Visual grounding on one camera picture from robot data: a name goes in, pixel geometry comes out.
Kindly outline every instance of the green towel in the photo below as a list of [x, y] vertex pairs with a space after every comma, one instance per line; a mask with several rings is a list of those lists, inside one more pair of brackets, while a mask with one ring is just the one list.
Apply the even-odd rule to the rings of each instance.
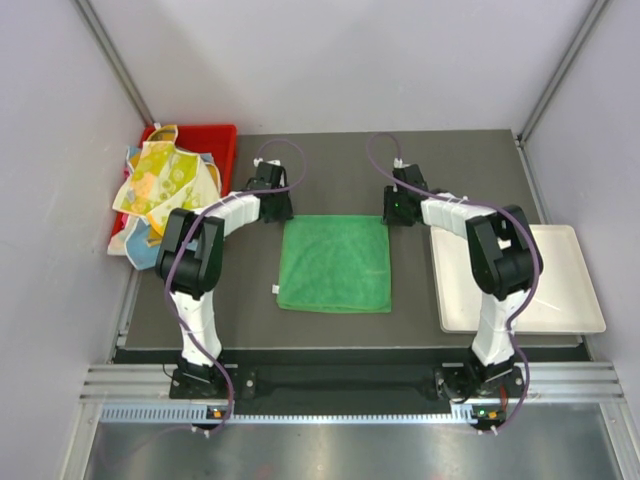
[[389, 232], [380, 217], [300, 215], [287, 222], [278, 305], [323, 313], [390, 312]]

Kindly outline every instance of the gray tabletop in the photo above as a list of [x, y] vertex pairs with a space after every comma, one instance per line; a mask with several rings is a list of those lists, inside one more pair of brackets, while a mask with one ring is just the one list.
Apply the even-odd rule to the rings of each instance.
[[[287, 135], [308, 156], [304, 184], [291, 193], [296, 214], [382, 215], [386, 181], [372, 168], [367, 133]], [[417, 163], [430, 188], [497, 204], [520, 205], [530, 223], [539, 221], [510, 131], [402, 132], [403, 159]], [[233, 187], [240, 189], [255, 168], [252, 159], [270, 135], [238, 138]], [[379, 162], [391, 170], [393, 144], [378, 139]], [[289, 181], [300, 175], [298, 153], [272, 145], [262, 155], [279, 159]], [[320, 314], [281, 310], [271, 293], [278, 283], [282, 225], [256, 223], [225, 242], [222, 276], [214, 293], [215, 319], [224, 348], [354, 348], [469, 346], [471, 335], [440, 327], [429, 229], [391, 228], [392, 312]], [[575, 346], [575, 336], [521, 336], [528, 346]], [[162, 282], [142, 274], [128, 349], [181, 348], [182, 338], [162, 299]]]

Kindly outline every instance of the white plastic tray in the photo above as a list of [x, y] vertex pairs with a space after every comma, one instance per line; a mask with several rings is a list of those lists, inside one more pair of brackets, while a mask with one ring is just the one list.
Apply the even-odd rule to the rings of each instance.
[[[587, 266], [573, 228], [532, 225], [544, 262], [540, 284], [518, 317], [520, 333], [600, 333], [605, 331]], [[431, 229], [440, 324], [445, 332], [478, 330], [481, 292], [471, 274], [467, 242], [440, 228]]]

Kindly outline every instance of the gray wall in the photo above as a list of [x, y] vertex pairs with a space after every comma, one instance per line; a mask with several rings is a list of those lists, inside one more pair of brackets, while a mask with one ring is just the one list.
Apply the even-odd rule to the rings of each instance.
[[0, 477], [55, 478], [129, 272], [105, 256], [141, 122], [69, 0], [0, 15]]
[[640, 2], [615, 0], [530, 143], [552, 220], [580, 239], [613, 360], [640, 425]]
[[591, 0], [93, 3], [156, 120], [248, 134], [518, 131]]

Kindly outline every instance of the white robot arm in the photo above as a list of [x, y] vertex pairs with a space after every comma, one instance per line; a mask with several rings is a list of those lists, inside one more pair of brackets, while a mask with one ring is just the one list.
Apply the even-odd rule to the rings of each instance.
[[[232, 192], [222, 205], [206, 214], [193, 237], [194, 248], [187, 249], [171, 283], [171, 298], [182, 320], [183, 349], [178, 367], [185, 375], [205, 382], [212, 380], [213, 362], [194, 344], [195, 339], [213, 358], [222, 345], [216, 332], [213, 291], [222, 268], [224, 238], [238, 228], [263, 220], [265, 223], [293, 218], [287, 192], [264, 193], [287, 184], [286, 172], [277, 160], [256, 160], [256, 176], [243, 192]], [[162, 239], [156, 274], [165, 282], [188, 230], [205, 209], [172, 210]]]
[[[417, 165], [394, 162], [393, 176], [429, 192]], [[475, 390], [513, 369], [514, 351], [507, 320], [523, 304], [533, 281], [533, 258], [517, 229], [492, 208], [471, 206], [451, 193], [434, 191], [427, 198], [402, 188], [385, 188], [384, 217], [388, 225], [422, 223], [443, 228], [469, 244], [473, 277], [482, 290], [478, 333], [470, 349], [470, 382]], [[505, 207], [531, 233], [522, 209]], [[542, 260], [536, 252], [542, 269]]]
[[[257, 221], [260, 218], [260, 199], [254, 195], [236, 197], [231, 192], [223, 206], [213, 210], [207, 217], [214, 217], [224, 221], [224, 237], [235, 232], [238, 228]], [[195, 210], [199, 215], [204, 209]], [[205, 291], [200, 298], [194, 298], [191, 293], [176, 291], [171, 293], [178, 314], [188, 325], [189, 330], [182, 325], [182, 358], [194, 365], [212, 366], [213, 363], [196, 348], [189, 337], [191, 333], [207, 352], [218, 358], [222, 351], [222, 344], [218, 338], [213, 308], [213, 289]]]

